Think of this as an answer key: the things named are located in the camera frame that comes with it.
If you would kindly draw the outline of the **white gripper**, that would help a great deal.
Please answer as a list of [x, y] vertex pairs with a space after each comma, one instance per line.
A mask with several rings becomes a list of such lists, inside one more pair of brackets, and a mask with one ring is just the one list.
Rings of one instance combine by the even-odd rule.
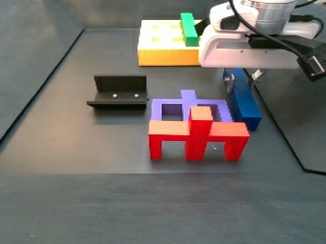
[[[319, 24], [290, 21], [295, 1], [228, 1], [209, 9], [208, 17], [197, 24], [201, 38], [199, 63], [205, 68], [296, 69], [298, 56], [311, 52], [319, 43], [314, 37]], [[249, 75], [252, 89], [264, 75]], [[232, 74], [224, 77], [227, 94], [235, 84]]]

